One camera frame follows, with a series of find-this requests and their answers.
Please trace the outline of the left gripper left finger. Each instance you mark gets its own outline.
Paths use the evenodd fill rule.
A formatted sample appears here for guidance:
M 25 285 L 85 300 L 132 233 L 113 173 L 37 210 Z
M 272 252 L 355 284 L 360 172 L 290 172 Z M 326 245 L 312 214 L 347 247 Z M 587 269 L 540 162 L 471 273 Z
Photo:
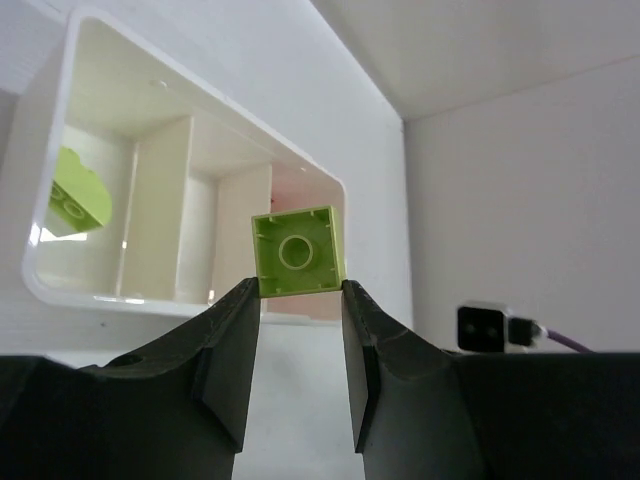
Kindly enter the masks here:
M 242 450 L 260 325 L 247 278 L 105 366 L 1 360 L 5 479 L 228 479 Z

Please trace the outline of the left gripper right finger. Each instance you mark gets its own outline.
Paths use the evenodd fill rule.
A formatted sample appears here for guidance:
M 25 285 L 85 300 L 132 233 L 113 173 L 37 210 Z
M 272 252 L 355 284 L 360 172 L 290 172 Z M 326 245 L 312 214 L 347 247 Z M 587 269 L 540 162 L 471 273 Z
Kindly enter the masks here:
M 637 353 L 442 350 L 342 285 L 354 447 L 369 479 L 635 479 Z

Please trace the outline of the green lego brick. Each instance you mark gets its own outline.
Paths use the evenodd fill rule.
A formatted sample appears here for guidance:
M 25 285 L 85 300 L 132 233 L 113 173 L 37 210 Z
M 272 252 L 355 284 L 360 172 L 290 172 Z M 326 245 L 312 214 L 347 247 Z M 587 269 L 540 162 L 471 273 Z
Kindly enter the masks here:
M 333 292 L 346 279 L 343 236 L 335 207 L 316 206 L 251 219 L 262 298 Z
M 72 149 L 59 149 L 46 227 L 56 237 L 105 227 L 112 218 L 112 197 L 100 177 Z

